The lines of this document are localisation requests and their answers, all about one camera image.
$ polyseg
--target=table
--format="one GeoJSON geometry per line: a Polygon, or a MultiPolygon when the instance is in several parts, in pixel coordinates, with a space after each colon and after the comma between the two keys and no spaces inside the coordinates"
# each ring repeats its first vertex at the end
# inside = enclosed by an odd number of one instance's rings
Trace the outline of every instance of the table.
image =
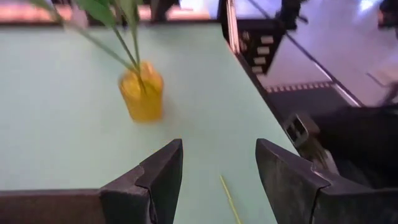
{"type": "MultiPolygon", "coordinates": [[[[123,53],[109,31],[92,33],[123,53]]],[[[141,57],[165,82],[159,123],[132,122],[117,85],[123,66],[78,34],[0,30],[0,190],[98,188],[182,138],[174,223],[235,222],[220,174],[244,223],[276,223],[257,170],[256,139],[297,152],[220,25],[142,26],[139,39],[141,57]]]]}

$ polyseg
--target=yellow cup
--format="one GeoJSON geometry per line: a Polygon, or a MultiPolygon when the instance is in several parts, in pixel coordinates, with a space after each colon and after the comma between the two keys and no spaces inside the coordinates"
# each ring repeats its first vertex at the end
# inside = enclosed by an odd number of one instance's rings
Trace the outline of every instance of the yellow cup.
{"type": "Polygon", "coordinates": [[[136,72],[128,70],[119,81],[120,92],[134,121],[160,120],[163,115],[163,78],[149,62],[140,63],[140,69],[144,87],[136,72]]]}

